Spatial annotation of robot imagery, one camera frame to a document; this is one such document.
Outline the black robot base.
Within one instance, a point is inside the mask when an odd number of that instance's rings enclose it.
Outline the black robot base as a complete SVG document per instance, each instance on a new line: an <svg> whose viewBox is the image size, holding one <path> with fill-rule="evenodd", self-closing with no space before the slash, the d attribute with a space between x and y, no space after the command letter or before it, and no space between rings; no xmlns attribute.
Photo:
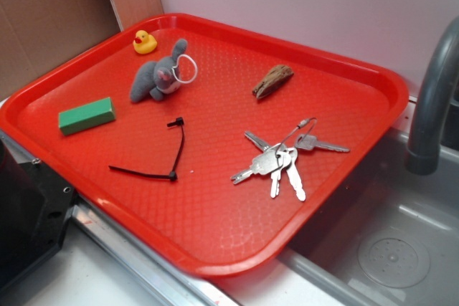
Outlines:
<svg viewBox="0 0 459 306"><path fill-rule="evenodd" d="M77 193L46 163L1 143L1 292L61 250Z"/></svg>

